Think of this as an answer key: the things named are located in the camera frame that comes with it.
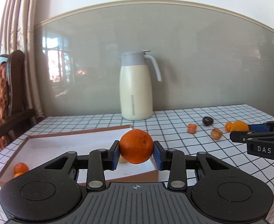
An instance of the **small orange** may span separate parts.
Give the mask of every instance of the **small orange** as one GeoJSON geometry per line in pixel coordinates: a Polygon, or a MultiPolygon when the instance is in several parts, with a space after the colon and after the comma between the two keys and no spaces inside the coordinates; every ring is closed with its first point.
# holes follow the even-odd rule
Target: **small orange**
{"type": "Polygon", "coordinates": [[[16,178],[17,176],[20,176],[23,173],[16,173],[13,178],[16,178]]]}
{"type": "Polygon", "coordinates": [[[225,124],[225,129],[226,129],[227,131],[230,132],[231,126],[232,126],[232,123],[231,123],[231,122],[227,122],[227,123],[225,124]]]}
{"type": "Polygon", "coordinates": [[[249,126],[243,121],[236,121],[231,125],[230,131],[249,131],[249,126]]]}
{"type": "Polygon", "coordinates": [[[147,132],[133,129],[121,137],[119,150],[124,160],[132,164],[139,164],[151,157],[154,151],[154,142],[147,132]]]}
{"type": "Polygon", "coordinates": [[[22,163],[22,162],[17,163],[13,167],[14,174],[16,174],[16,173],[26,173],[28,171],[29,171],[29,167],[26,164],[22,163]]]}

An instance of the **checkered tablecloth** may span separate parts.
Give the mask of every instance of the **checkered tablecloth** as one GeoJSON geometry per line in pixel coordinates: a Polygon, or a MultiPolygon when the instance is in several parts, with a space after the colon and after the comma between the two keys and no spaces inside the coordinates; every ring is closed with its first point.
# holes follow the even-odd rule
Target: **checkered tablecloth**
{"type": "MultiPolygon", "coordinates": [[[[153,140],[159,141],[165,149],[175,148],[190,155],[195,155],[198,151],[209,152],[264,181],[274,193],[274,161],[248,155],[246,145],[231,142],[229,133],[224,128],[225,123],[236,120],[258,124],[273,119],[272,116],[248,105],[156,111],[151,118],[142,121],[125,120],[121,114],[48,117],[0,152],[0,170],[28,135],[131,124],[134,128],[147,131],[153,140]],[[214,118],[212,126],[203,125],[202,117],[205,116],[214,118]],[[196,134],[187,133],[186,125],[189,123],[197,124],[196,134]],[[210,132],[215,127],[225,132],[217,141],[210,137],[210,132]]],[[[166,183],[169,173],[167,171],[159,173],[159,181],[166,183]]],[[[187,170],[187,176],[188,185],[194,185],[196,183],[194,171],[187,170]]],[[[6,220],[0,206],[0,223],[6,220]]],[[[270,223],[274,221],[274,203],[267,220],[270,223]]]]}

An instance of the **curtain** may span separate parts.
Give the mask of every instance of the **curtain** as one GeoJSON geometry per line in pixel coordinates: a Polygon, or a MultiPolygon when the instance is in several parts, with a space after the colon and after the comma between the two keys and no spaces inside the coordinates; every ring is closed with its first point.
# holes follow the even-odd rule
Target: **curtain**
{"type": "Polygon", "coordinates": [[[33,121],[44,119],[39,98],[34,59],[34,15],[36,0],[6,0],[0,25],[0,54],[20,49],[25,53],[26,96],[34,108],[33,121]]]}

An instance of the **crosshair mark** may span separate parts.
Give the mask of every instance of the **crosshair mark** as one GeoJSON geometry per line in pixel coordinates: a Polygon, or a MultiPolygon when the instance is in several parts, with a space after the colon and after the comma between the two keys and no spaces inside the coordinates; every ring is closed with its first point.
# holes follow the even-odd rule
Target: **crosshair mark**
{"type": "Polygon", "coordinates": [[[140,188],[142,188],[140,185],[138,185],[138,184],[136,184],[136,185],[134,185],[132,188],[134,188],[134,189],[140,189],[140,188]]]}

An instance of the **white thermos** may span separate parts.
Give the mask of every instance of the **white thermos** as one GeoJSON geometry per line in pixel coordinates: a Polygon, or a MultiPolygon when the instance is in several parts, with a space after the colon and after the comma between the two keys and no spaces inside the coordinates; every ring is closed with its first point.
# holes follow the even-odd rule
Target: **white thermos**
{"type": "Polygon", "coordinates": [[[162,81],[159,67],[151,55],[143,51],[128,51],[121,54],[121,69],[119,79],[121,114],[128,120],[144,120],[152,111],[151,81],[146,59],[150,59],[157,74],[157,80],[162,81]]]}

